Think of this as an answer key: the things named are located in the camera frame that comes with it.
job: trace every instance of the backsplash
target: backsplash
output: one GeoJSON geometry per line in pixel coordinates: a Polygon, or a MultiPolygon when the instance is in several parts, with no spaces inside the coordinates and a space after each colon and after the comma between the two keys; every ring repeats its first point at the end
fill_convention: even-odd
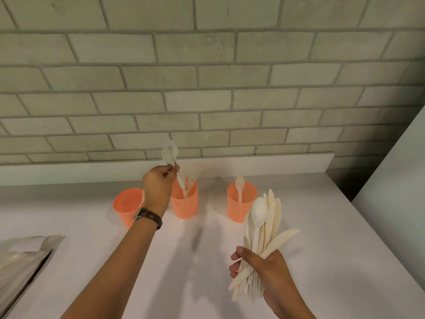
{"type": "Polygon", "coordinates": [[[0,163],[335,152],[425,104],[425,0],[1,0],[0,163]]]}

